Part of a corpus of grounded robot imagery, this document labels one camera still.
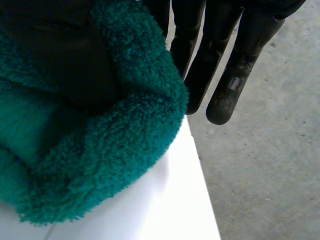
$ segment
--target white surface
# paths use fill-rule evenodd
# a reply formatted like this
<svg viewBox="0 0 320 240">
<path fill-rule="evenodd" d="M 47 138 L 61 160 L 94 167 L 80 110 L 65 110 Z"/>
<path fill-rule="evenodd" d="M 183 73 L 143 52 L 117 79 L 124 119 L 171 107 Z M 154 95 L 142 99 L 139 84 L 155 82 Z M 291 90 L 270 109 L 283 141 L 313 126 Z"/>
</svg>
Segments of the white surface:
<svg viewBox="0 0 320 240">
<path fill-rule="evenodd" d="M 12 211 L 0 211 L 1 240 L 220 240 L 186 119 L 153 168 L 79 221 L 52 226 L 45 237 L 47 227 L 18 223 Z"/>
</svg>

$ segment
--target green fleece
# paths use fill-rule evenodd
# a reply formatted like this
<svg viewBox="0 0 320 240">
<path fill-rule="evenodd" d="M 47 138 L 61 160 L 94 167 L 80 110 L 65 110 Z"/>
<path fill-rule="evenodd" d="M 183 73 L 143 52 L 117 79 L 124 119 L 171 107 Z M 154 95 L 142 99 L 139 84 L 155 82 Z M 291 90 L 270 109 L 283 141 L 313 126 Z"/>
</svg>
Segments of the green fleece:
<svg viewBox="0 0 320 240">
<path fill-rule="evenodd" d="M 22 221 L 83 217 L 152 167 L 181 126 L 187 90 L 141 1 L 94 0 L 91 14 L 122 95 L 95 117 L 65 104 L 56 81 L 0 32 L 0 199 Z"/>
</svg>

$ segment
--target gray floor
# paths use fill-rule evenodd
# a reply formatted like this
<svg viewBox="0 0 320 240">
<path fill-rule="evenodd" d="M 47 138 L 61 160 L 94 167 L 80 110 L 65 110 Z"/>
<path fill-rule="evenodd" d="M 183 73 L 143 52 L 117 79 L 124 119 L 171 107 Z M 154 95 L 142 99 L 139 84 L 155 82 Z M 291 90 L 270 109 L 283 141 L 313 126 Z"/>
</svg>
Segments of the gray floor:
<svg viewBox="0 0 320 240">
<path fill-rule="evenodd" d="M 265 47 L 232 119 L 189 117 L 222 240 L 320 239 L 320 0 Z M 173 37 L 173 23 L 170 36 Z"/>
</svg>

